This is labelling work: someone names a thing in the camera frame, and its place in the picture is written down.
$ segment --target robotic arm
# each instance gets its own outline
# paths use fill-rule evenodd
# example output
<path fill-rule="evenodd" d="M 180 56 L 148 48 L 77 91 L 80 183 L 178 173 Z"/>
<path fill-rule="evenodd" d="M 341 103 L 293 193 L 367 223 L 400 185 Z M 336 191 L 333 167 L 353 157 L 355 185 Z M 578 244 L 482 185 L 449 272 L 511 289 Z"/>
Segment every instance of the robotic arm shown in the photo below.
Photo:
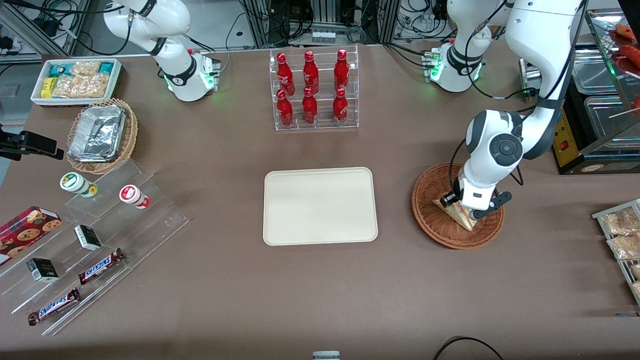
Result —
<path fill-rule="evenodd" d="M 506 25 L 507 43 L 514 53 L 540 69 L 541 95 L 538 96 L 536 108 L 530 115 L 521 117 L 515 112 L 484 110 L 471 120 L 466 136 L 466 145 L 471 157 L 460 170 L 454 191 L 441 200 L 443 205 L 460 200 L 463 206 L 479 210 L 474 212 L 476 215 L 487 215 L 510 197 L 510 194 L 506 197 L 493 197 L 496 184 L 514 171 L 523 158 L 537 158 L 550 148 L 559 110 L 563 105 L 562 98 L 566 92 L 564 78 L 571 71 L 572 61 L 565 67 L 572 53 L 571 23 L 581 2 L 515 0 L 507 2 L 496 13 L 496 16 L 500 14 L 501 17 L 510 13 L 503 24 Z M 467 15 L 473 14 L 477 20 L 477 12 L 488 17 L 502 1 L 458 0 L 451 3 L 452 17 L 463 13 L 457 9 L 458 3 L 484 4 L 484 11 L 474 8 L 471 12 L 465 12 Z M 457 24 L 468 23 L 466 19 L 454 20 Z M 484 26 L 471 31 L 461 27 L 459 37 L 462 32 L 468 33 L 467 38 L 461 38 L 450 49 L 446 49 L 447 56 L 443 59 L 444 64 L 440 69 L 442 73 L 438 78 L 438 84 L 450 91 L 462 91 L 470 86 L 466 71 L 478 71 L 477 64 L 484 53 L 483 47 L 490 39 Z M 472 40 L 465 61 L 464 53 L 460 53 L 460 50 L 453 46 L 466 45 L 469 37 L 472 37 Z M 462 71 L 457 70 L 460 64 L 452 66 L 452 63 L 456 62 L 464 64 Z"/>
<path fill-rule="evenodd" d="M 107 28 L 151 54 L 178 99 L 195 101 L 217 90 L 220 63 L 192 54 L 178 37 L 191 27 L 189 10 L 182 1 L 119 0 L 107 4 L 105 10 L 120 5 L 125 7 L 104 13 Z"/>

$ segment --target beige tray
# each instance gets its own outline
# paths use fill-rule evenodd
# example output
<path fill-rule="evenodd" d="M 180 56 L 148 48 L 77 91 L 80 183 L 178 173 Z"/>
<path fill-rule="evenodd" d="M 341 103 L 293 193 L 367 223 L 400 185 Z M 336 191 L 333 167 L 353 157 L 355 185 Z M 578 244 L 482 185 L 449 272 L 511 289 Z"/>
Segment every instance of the beige tray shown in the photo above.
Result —
<path fill-rule="evenodd" d="M 264 178 L 262 237 L 268 245 L 353 243 L 377 236 L 368 168 L 274 171 Z"/>

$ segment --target snickers bar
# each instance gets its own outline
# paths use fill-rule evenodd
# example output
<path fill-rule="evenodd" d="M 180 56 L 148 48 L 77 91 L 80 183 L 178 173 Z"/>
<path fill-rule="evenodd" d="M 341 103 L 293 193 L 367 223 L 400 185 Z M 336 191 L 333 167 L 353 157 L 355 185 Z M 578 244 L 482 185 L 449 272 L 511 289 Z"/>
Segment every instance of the snickers bar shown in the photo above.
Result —
<path fill-rule="evenodd" d="M 98 276 L 100 273 L 112 267 L 115 263 L 120 261 L 122 258 L 124 258 L 124 254 L 122 254 L 122 250 L 118 248 L 118 250 L 115 250 L 114 252 L 110 253 L 109 256 L 102 259 L 96 265 L 93 265 L 89 270 L 78 275 L 78 277 L 80 278 L 80 284 L 82 285 L 86 284 L 92 277 Z"/>
<path fill-rule="evenodd" d="M 77 288 L 74 288 L 70 293 L 52 302 L 47 307 L 40 309 L 40 311 L 34 311 L 29 314 L 29 325 L 34 326 L 44 320 L 44 318 L 46 318 L 47 316 L 55 313 L 56 311 L 62 309 L 63 307 L 71 304 L 74 301 L 79 302 L 80 300 L 80 293 L 78 292 Z"/>

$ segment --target red cookie box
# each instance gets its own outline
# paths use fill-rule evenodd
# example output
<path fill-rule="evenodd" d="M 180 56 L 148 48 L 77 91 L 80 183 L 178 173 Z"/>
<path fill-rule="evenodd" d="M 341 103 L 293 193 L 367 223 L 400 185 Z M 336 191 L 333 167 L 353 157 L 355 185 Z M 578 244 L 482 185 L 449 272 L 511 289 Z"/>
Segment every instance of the red cookie box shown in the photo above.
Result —
<path fill-rule="evenodd" d="M 61 224 L 58 214 L 31 206 L 0 226 L 0 266 Z"/>

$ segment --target small white box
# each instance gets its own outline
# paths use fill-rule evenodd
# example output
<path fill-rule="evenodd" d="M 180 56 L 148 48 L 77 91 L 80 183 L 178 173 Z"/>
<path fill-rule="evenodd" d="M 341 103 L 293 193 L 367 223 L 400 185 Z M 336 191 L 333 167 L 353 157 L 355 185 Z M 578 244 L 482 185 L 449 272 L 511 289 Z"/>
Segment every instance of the small white box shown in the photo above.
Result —
<path fill-rule="evenodd" d="M 98 236 L 95 234 L 92 227 L 87 225 L 78 225 L 74 228 L 74 231 L 76 232 L 78 241 L 80 241 L 80 246 L 90 251 L 100 250 L 100 240 L 98 240 Z"/>
<path fill-rule="evenodd" d="M 80 99 L 62 99 L 62 98 L 43 98 L 40 96 L 40 92 L 42 91 L 42 84 L 44 83 L 44 79 L 49 77 L 49 73 L 51 71 L 51 67 L 54 64 L 60 64 L 61 62 L 68 61 L 99 61 L 102 63 L 113 63 L 113 68 L 111 69 L 111 74 L 109 75 L 109 83 L 107 84 L 107 90 L 104 92 L 103 97 L 83 97 Z M 47 60 L 42 65 L 42 70 L 40 70 L 40 75 L 38 76 L 38 81 L 36 85 L 33 87 L 33 92 L 31 93 L 31 101 L 34 104 L 40 106 L 73 106 L 73 105 L 89 105 L 95 102 L 99 102 L 102 100 L 108 100 L 113 95 L 113 91 L 116 88 L 116 84 L 118 83 L 118 77 L 120 76 L 120 70 L 122 69 L 122 64 L 114 58 L 78 58 L 78 59 L 55 59 L 55 60 Z"/>

